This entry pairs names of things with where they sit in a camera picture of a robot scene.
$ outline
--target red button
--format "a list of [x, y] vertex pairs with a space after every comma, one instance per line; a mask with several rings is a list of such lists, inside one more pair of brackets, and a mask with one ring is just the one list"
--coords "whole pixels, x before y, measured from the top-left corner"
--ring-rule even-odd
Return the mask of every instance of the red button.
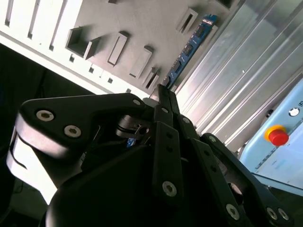
[[282, 146], [288, 142], [288, 134], [281, 130], [281, 129], [276, 129], [273, 130], [269, 136], [268, 136], [270, 142], [272, 142], [273, 145], [275, 146]]

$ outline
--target black robotic arm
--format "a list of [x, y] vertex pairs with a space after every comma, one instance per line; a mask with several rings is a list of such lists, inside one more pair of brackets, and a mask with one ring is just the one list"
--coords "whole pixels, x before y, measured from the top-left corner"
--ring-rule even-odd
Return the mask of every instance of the black robotic arm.
[[[7, 163], [50, 178], [47, 227], [294, 226], [218, 138], [197, 135], [173, 92], [159, 85], [158, 93], [153, 105], [132, 94], [22, 105]], [[17, 160], [16, 141], [31, 148], [27, 163], [41, 172]]]

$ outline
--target light blue control box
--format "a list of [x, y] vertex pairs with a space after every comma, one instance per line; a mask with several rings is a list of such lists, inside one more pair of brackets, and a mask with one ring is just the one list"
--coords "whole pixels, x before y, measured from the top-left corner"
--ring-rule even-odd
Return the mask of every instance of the light blue control box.
[[[246, 145], [240, 161], [265, 185], [303, 196], [303, 79]], [[264, 138], [268, 128], [282, 125], [288, 142], [274, 146]]]

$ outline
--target blue circuit board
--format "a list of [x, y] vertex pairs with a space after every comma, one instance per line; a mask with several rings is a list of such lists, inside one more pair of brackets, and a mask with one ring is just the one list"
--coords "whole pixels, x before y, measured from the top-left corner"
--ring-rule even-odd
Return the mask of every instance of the blue circuit board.
[[175, 61], [166, 78], [163, 81], [163, 85], [167, 88], [171, 88], [174, 82], [182, 73], [190, 59], [193, 57], [201, 43], [205, 40], [209, 32], [212, 30], [214, 23], [217, 20], [216, 15], [207, 14], [203, 17], [196, 31], [190, 37], [188, 43], [182, 50], [178, 59]]

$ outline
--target emergency stop button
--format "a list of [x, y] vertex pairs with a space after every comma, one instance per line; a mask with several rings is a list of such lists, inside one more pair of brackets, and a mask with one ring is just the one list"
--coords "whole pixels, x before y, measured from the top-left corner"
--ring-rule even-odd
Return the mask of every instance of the emergency stop button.
[[266, 130], [264, 137], [275, 146], [282, 146], [288, 142], [289, 136], [281, 125], [274, 125]]

